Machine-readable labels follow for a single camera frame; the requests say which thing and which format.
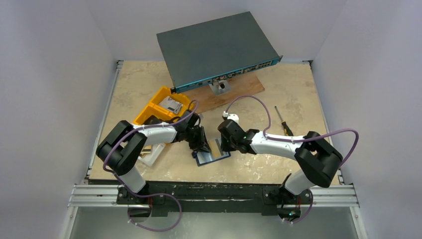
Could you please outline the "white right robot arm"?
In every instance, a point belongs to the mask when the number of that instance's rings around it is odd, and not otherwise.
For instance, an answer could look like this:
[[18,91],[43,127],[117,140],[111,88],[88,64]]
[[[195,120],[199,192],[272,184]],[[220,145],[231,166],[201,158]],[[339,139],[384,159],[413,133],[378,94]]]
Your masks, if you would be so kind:
[[313,186],[328,188],[336,174],[342,155],[317,132],[287,137],[265,135],[263,131],[244,131],[232,119],[224,120],[219,126],[222,149],[249,154],[271,154],[296,161],[300,169],[288,176],[280,188],[280,198],[287,203]]

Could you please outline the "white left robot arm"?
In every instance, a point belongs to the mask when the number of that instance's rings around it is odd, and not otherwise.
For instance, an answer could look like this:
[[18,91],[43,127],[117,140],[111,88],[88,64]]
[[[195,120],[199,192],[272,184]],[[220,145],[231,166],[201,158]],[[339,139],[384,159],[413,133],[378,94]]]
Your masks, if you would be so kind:
[[186,110],[176,122],[134,126],[118,122],[96,149],[106,167],[129,189],[129,197],[141,204],[148,199],[147,185],[135,168],[142,149],[160,143],[186,141],[194,152],[211,152],[199,115]]

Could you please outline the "navy blue card holder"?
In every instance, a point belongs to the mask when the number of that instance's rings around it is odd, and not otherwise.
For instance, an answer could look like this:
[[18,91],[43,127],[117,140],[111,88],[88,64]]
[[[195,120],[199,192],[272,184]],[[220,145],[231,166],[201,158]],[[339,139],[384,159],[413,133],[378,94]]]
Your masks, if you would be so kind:
[[217,160],[215,160],[213,158],[211,152],[206,153],[206,152],[195,152],[195,151],[193,151],[192,157],[196,160],[197,166],[203,166],[203,165],[206,165],[206,164],[210,164],[210,163],[231,157],[230,152],[226,152],[226,151],[223,151],[223,150],[222,150],[222,152],[223,152],[224,156],[217,159]]

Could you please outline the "gold striped credit card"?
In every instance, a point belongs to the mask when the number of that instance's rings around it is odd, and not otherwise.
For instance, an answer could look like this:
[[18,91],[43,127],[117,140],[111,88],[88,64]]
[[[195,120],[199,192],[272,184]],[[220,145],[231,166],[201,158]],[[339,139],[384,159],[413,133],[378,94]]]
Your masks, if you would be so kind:
[[216,139],[210,140],[209,145],[210,145],[210,148],[211,148],[212,156],[215,160],[224,156],[224,154],[223,154],[223,152],[220,148],[219,139],[216,138]]

